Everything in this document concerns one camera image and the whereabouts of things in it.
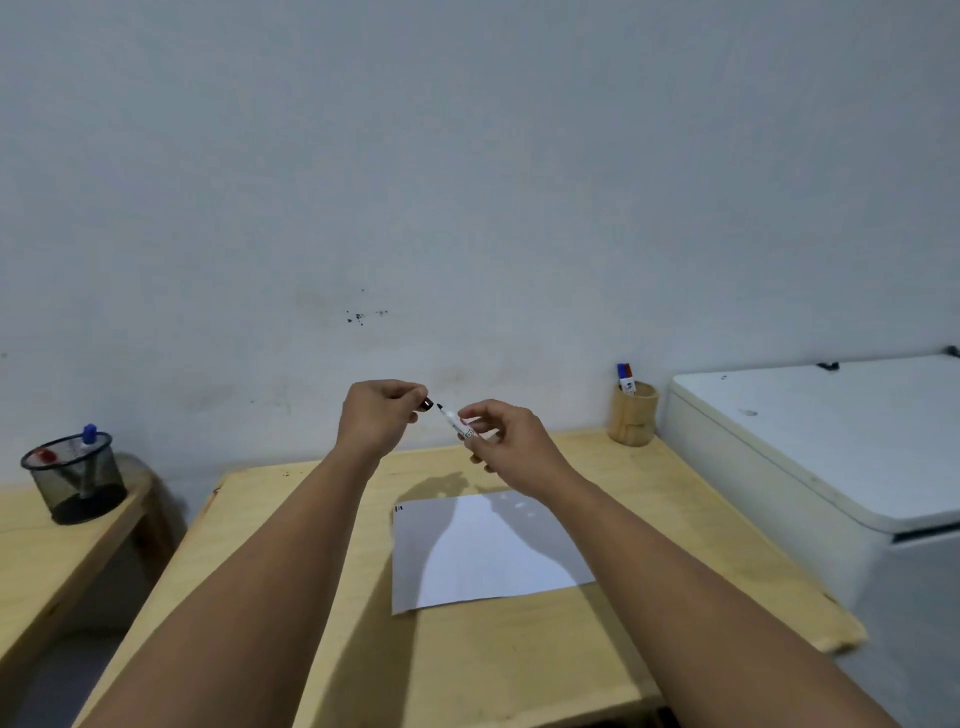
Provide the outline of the person's right hand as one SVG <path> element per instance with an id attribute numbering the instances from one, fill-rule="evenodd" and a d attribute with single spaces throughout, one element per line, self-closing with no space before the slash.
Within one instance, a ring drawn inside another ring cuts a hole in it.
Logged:
<path id="1" fill-rule="evenodd" d="M 579 478 L 544 424 L 531 410 L 516 405 L 514 421 L 465 421 L 476 436 L 462 440 L 470 462 L 483 465 L 510 488 L 542 503 Z"/>

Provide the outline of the person's left hand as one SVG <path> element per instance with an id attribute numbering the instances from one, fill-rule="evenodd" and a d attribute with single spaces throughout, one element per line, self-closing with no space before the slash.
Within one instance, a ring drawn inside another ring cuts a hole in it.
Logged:
<path id="1" fill-rule="evenodd" d="M 378 415 L 376 381 L 353 383 L 342 404 L 334 450 L 381 459 L 400 443 L 408 424 Z"/>

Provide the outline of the white marker pen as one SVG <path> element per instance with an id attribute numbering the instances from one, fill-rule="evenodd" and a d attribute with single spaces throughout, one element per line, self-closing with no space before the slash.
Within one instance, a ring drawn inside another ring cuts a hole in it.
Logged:
<path id="1" fill-rule="evenodd" d="M 439 402 L 435 402 L 435 408 L 462 440 L 466 441 L 476 436 L 476 432 L 471 425 L 465 422 L 455 411 L 444 407 Z"/>

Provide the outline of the person's right forearm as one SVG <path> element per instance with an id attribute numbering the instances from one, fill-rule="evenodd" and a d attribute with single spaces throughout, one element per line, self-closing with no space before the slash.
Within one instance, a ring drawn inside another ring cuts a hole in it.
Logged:
<path id="1" fill-rule="evenodd" d="M 517 488 L 577 546 L 682 728 L 899 728 L 832 659 L 594 483 Z"/>

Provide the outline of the person's left forearm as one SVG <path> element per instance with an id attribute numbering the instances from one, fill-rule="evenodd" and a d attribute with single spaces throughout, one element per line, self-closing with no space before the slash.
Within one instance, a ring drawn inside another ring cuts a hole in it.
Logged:
<path id="1" fill-rule="evenodd" d="M 78 728 L 291 728 L 382 457 L 337 444 L 163 619 Z"/>

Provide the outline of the round wooden pen cup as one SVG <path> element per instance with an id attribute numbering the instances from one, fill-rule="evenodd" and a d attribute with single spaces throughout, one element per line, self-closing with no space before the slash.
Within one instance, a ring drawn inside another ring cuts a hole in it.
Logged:
<path id="1" fill-rule="evenodd" d="M 625 393 L 614 385 L 611 390 L 606 434 L 614 442 L 627 447 L 645 447 L 657 436 L 658 390 L 637 382 L 633 393 Z"/>

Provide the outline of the white paper sheet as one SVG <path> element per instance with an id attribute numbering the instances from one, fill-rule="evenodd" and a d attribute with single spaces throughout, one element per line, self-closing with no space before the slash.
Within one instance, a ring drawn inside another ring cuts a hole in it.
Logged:
<path id="1" fill-rule="evenodd" d="M 393 615 L 595 582 L 557 517 L 512 490 L 403 501 L 391 534 Z"/>

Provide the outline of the light wooden table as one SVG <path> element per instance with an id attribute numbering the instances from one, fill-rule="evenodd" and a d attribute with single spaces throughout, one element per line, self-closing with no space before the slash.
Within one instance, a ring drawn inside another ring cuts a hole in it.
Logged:
<path id="1" fill-rule="evenodd" d="M 825 653 L 861 622 L 664 441 L 553 435 L 568 461 Z M 362 498 L 294 728 L 532 728 L 653 708 L 661 694 L 596 585 L 391 615 L 392 510 L 501 491 L 461 445 L 401 451 Z"/>

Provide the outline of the white chest freezer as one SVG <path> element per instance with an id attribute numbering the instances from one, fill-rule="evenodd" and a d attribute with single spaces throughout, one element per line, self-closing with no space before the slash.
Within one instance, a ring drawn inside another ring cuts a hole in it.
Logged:
<path id="1" fill-rule="evenodd" d="M 960 728 L 960 358 L 815 365 L 677 375 L 661 437 L 866 627 L 855 682 Z"/>

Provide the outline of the black mesh pen holder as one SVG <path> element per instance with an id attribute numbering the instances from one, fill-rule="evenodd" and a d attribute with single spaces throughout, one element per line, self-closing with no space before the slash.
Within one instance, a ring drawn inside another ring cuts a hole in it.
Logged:
<path id="1" fill-rule="evenodd" d="M 82 431 L 42 443 L 26 452 L 20 459 L 20 467 L 30 474 L 54 524 L 76 526 L 98 519 L 117 508 L 126 500 L 128 490 L 116 463 L 113 452 L 113 437 L 98 427 L 96 489 L 88 499 L 81 499 L 79 486 L 82 455 L 77 446 Z M 38 463 L 33 453 L 38 448 L 54 451 L 59 462 L 54 465 Z"/>

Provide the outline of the small wooden side table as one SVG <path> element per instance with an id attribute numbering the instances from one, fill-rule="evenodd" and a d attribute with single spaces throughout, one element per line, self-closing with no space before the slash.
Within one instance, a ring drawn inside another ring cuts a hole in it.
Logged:
<path id="1" fill-rule="evenodd" d="M 45 648 L 127 540 L 149 584 L 159 581 L 175 550 L 160 479 L 143 467 L 122 475 L 116 509 L 68 526 L 54 523 L 36 487 L 0 488 L 0 686 Z"/>

